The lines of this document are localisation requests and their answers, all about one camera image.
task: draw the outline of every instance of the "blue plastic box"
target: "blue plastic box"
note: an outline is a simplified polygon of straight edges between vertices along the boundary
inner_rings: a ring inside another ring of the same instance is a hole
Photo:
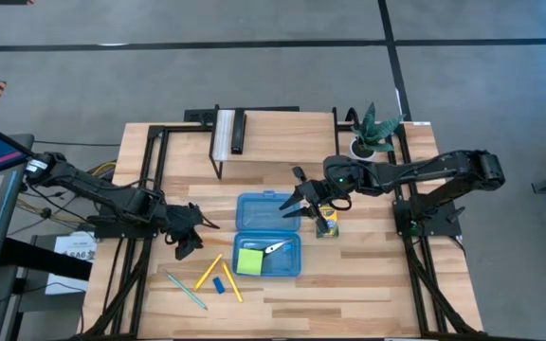
[[[280,249],[263,258],[261,277],[297,277],[300,274],[300,217],[283,218],[285,213],[299,209],[293,205],[285,210],[279,207],[290,194],[279,194],[272,190],[263,193],[244,193],[237,198],[235,226],[239,233],[233,243],[233,272],[237,273],[237,255],[240,248],[265,249],[276,243],[289,240]]]

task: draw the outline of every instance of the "yellow pencil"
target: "yellow pencil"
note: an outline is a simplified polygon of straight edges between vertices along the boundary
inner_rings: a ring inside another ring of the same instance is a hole
[[[242,295],[239,293],[239,290],[237,290],[237,285],[235,285],[235,281],[233,280],[233,277],[231,276],[231,273],[228,271],[227,264],[223,260],[223,270],[225,270],[225,274],[227,274],[228,281],[231,282],[231,286],[233,287],[233,291],[235,292],[235,295],[237,295],[237,299],[239,299],[240,302],[243,302],[244,299],[242,298]]]
[[[216,260],[212,262],[212,265],[209,266],[208,270],[206,270],[204,275],[199,280],[197,280],[197,283],[195,283],[195,291],[199,290],[199,287],[203,284],[204,280],[208,278],[209,273],[212,272],[214,265],[216,265],[218,260],[221,259],[222,257],[223,257],[223,254],[218,255],[218,257],[216,257]]]

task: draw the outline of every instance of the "potted plant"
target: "potted plant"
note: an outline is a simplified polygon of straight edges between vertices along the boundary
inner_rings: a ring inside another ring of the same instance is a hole
[[[372,160],[376,152],[390,152],[393,146],[385,142],[385,138],[393,133],[403,116],[390,118],[378,124],[375,122],[376,109],[370,104],[361,125],[351,127],[355,139],[351,142],[351,156],[362,160]]]

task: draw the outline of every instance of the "pencil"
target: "pencil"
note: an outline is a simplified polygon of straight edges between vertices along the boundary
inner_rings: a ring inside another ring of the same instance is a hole
[[[197,283],[195,283],[195,291],[199,290],[199,287],[201,286],[201,284],[204,282],[204,280],[206,280],[206,278],[208,278],[209,273],[212,272],[214,265],[216,265],[218,260],[221,259],[222,257],[223,257],[223,254],[218,255],[218,257],[216,257],[216,260],[212,262],[212,265],[209,266],[208,270],[206,270],[204,275],[202,275],[202,277],[199,280],[197,280]]]
[[[206,307],[206,304],[204,304],[204,302],[201,301],[201,299],[197,298],[197,296],[195,296],[192,292],[189,291],[189,289],[187,289],[184,285],[182,285],[181,282],[178,281],[178,279],[174,278],[174,276],[172,276],[171,273],[167,272],[166,273],[168,274],[168,278],[172,280],[172,282],[174,282],[180,289],[182,289],[182,291],[185,292],[185,294],[189,295],[190,298],[192,298],[195,303],[199,304],[200,307],[204,308],[205,310],[208,309],[208,307]]]
[[[228,271],[227,264],[223,260],[223,270],[225,270],[225,274],[227,274],[228,281],[231,282],[231,286],[233,287],[233,291],[235,292],[235,295],[237,296],[237,299],[239,299],[240,303],[244,301],[242,298],[242,295],[239,293],[239,290],[237,290],[237,285],[235,285],[235,281],[233,280],[233,277],[231,276],[231,273]]]

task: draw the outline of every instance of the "white pot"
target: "white pot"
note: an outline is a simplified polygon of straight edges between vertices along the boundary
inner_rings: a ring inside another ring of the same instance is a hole
[[[353,145],[357,143],[357,138],[354,138],[353,141],[351,141],[351,145],[349,145],[349,152],[351,153],[351,157],[354,158],[354,159],[358,159],[358,160],[364,160],[364,161],[372,161],[374,159],[374,157],[376,156],[376,152],[372,151],[372,155],[370,156],[357,156],[354,152],[353,152]]]

